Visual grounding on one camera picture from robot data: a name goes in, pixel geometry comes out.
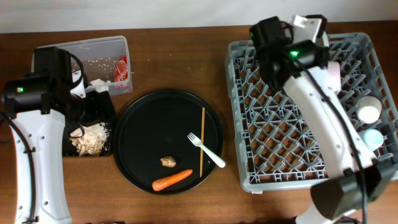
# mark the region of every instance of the gray dish rack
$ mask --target gray dish rack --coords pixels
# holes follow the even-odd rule
[[[398,112],[371,39],[364,33],[329,35],[330,58],[340,63],[342,90],[338,97],[357,131],[378,129],[384,144],[378,159],[398,157]],[[327,179],[316,140],[300,110],[281,92],[271,94],[259,78],[252,42],[228,46],[225,60],[231,99],[239,179],[243,190],[308,188]],[[356,116],[356,101],[372,95],[383,105],[381,117],[364,124]]]

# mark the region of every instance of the chopstick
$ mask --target chopstick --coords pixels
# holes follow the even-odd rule
[[[201,136],[200,136],[201,142],[204,144],[205,143],[205,108],[201,109]],[[199,176],[201,177],[202,173],[202,168],[203,168],[203,149],[200,149],[200,174]]]

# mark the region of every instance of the carrot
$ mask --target carrot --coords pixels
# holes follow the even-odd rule
[[[175,184],[177,182],[180,182],[181,180],[189,177],[189,175],[192,174],[192,171],[193,170],[191,170],[191,169],[187,169],[187,170],[184,170],[182,172],[179,172],[178,174],[171,175],[170,177],[164,177],[164,178],[161,178],[159,180],[155,180],[152,183],[152,188],[155,191],[163,190],[166,187],[169,187],[169,186],[171,186],[171,185],[173,185],[173,184]]]

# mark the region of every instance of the fork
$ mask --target fork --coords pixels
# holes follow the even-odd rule
[[[222,160],[214,152],[212,152],[205,145],[203,145],[201,140],[196,135],[189,133],[188,139],[192,142],[194,146],[201,147],[204,150],[204,152],[207,154],[207,156],[209,156],[210,159],[212,159],[219,167],[223,168],[225,166],[224,160]]]

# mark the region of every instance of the wall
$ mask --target wall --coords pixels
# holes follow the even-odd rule
[[[398,0],[0,0],[0,33],[233,26],[293,14],[398,19]]]

